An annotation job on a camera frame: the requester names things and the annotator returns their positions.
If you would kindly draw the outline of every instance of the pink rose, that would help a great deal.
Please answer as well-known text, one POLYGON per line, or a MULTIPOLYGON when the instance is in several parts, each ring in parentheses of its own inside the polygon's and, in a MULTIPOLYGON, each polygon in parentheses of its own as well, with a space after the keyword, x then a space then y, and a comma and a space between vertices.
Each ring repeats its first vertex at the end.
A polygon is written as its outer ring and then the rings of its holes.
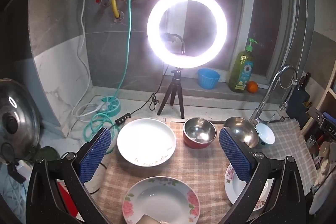
POLYGON ((194 207, 193 209, 190 210, 190 214, 193 216, 198 216, 200 213, 200 208, 198 206, 194 207))
POLYGON ((123 203, 123 214, 125 218, 133 215, 133 204, 127 200, 125 200, 123 203))
POLYGON ((199 207, 197 196, 195 195, 195 193, 192 190, 190 190, 187 193, 187 196, 188 196, 189 203, 191 203, 192 205, 194 205, 194 207, 199 207))

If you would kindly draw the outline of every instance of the chrome faucet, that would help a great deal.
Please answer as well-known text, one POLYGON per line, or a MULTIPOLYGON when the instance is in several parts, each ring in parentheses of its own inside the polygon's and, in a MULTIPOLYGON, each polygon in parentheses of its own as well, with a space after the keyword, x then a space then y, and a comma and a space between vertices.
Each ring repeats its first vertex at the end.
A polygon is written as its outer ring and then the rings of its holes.
POLYGON ((295 69, 295 67, 291 66, 291 65, 284 65, 280 68, 280 70, 275 74, 272 83, 270 84, 264 98, 262 99, 262 101, 260 102, 259 106, 254 110, 251 118, 249 119, 249 122, 251 122, 252 124, 256 125, 257 123, 266 123, 265 121, 263 121, 262 119, 260 119, 260 115, 261 115, 261 111, 263 110, 269 96, 271 95, 272 91, 275 88, 276 83, 278 82, 278 79, 280 78, 280 76, 283 74, 283 72, 285 72, 286 70, 291 69, 293 70, 293 77, 292 77, 292 88, 290 91, 289 96, 287 97, 287 99, 280 105, 280 110, 281 111, 286 111, 287 107, 288 107, 288 101, 290 99, 290 97, 293 94, 294 88, 297 85, 297 71, 295 69))

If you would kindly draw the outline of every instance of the dish soap bottle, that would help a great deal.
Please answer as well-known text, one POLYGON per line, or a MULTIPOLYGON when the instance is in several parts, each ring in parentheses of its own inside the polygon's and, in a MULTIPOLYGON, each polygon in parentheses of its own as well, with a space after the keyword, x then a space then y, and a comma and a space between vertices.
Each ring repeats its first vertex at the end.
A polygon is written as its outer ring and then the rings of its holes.
POLYGON ((249 38, 248 41, 250 42, 249 45, 238 54, 229 79, 229 88, 234 92, 243 92, 251 77, 253 67, 252 43, 258 44, 258 42, 252 38, 249 38))

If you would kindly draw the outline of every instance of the teal extension cord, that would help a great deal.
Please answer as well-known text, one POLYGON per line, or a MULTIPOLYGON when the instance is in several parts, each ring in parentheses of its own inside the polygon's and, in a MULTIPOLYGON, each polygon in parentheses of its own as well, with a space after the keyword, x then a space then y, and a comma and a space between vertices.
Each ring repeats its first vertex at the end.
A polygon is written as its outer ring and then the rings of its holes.
MULTIPOLYGON (((121 79, 121 82, 119 83, 119 86, 117 88, 117 90, 115 91, 115 94, 113 95, 113 99, 116 98, 120 87, 122 86, 125 76, 126 76, 126 71, 127 71, 127 66, 128 66, 128 57, 129 57, 129 42, 131 39, 131 25, 132 25, 132 16, 131 16, 131 0, 128 0, 128 20, 129 20, 129 24, 128 24, 128 38, 127 38, 127 49, 126 49, 126 62, 125 62, 125 70, 124 70, 124 74, 123 77, 121 79)), ((93 137, 97 134, 97 132, 99 131, 99 129, 104 125, 105 122, 108 122, 111 124, 110 127, 110 131, 111 131, 111 142, 113 140, 113 138, 115 137, 115 130, 118 131, 119 133, 119 127, 112 122, 112 120, 110 119, 110 117, 108 116, 108 113, 110 111, 112 104, 109 105, 109 108, 107 109, 107 111, 105 113, 97 113, 95 115, 92 116, 90 122, 86 125, 86 127, 83 130, 83 138, 85 140, 85 142, 89 142, 93 139, 93 137), (93 127, 93 124, 99 122, 99 125, 97 127, 93 127), (90 126, 91 128, 91 134, 89 136, 86 135, 86 130, 88 129, 88 127, 90 126)), ((111 153, 113 151, 112 147, 111 149, 107 150, 105 155, 111 153)))

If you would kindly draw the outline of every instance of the orange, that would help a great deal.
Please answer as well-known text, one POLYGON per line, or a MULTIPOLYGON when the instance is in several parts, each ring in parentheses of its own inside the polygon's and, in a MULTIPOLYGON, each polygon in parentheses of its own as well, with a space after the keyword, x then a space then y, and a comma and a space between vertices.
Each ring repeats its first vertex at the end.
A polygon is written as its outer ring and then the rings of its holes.
POLYGON ((246 89, 250 93, 256 93, 258 91, 258 84, 254 81, 249 81, 246 85, 246 89))

